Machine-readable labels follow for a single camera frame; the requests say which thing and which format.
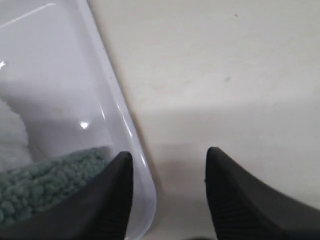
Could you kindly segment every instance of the green mat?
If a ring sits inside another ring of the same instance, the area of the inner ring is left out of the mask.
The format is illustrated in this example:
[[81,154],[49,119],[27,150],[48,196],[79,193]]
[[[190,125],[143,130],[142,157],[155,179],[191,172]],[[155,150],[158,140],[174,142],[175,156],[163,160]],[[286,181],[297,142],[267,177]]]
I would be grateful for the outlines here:
[[0,227],[31,218],[85,186],[109,163],[92,148],[0,174]]

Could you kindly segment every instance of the white fluffy fabric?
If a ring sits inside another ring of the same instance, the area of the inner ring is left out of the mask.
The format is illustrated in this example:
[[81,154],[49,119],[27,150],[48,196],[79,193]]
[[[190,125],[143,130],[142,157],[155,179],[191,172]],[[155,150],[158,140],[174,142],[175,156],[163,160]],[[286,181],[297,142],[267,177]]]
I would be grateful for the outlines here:
[[0,172],[31,164],[28,144],[21,117],[0,99]]

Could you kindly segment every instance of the plastic bin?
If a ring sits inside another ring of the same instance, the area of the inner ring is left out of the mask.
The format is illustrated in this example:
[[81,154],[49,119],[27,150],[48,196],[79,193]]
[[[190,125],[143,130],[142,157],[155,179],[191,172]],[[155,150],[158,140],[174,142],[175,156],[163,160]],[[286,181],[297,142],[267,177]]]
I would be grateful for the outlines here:
[[37,161],[105,146],[130,151],[128,240],[156,210],[156,190],[136,129],[84,0],[0,1],[0,96],[21,114]]

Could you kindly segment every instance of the white floor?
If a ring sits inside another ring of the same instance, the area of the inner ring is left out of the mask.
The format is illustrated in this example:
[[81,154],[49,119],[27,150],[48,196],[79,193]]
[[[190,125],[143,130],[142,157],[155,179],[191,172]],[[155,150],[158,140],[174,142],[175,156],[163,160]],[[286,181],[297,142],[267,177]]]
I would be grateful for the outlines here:
[[145,240],[212,237],[206,150],[320,208],[320,1],[91,0],[159,204]]

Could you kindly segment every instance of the white towel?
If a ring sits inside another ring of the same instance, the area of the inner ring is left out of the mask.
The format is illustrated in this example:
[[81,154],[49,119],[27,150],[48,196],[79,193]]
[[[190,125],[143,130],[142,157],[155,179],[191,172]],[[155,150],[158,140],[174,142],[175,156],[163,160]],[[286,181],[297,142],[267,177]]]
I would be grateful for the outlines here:
[[28,144],[21,117],[0,99],[0,173],[32,164]]

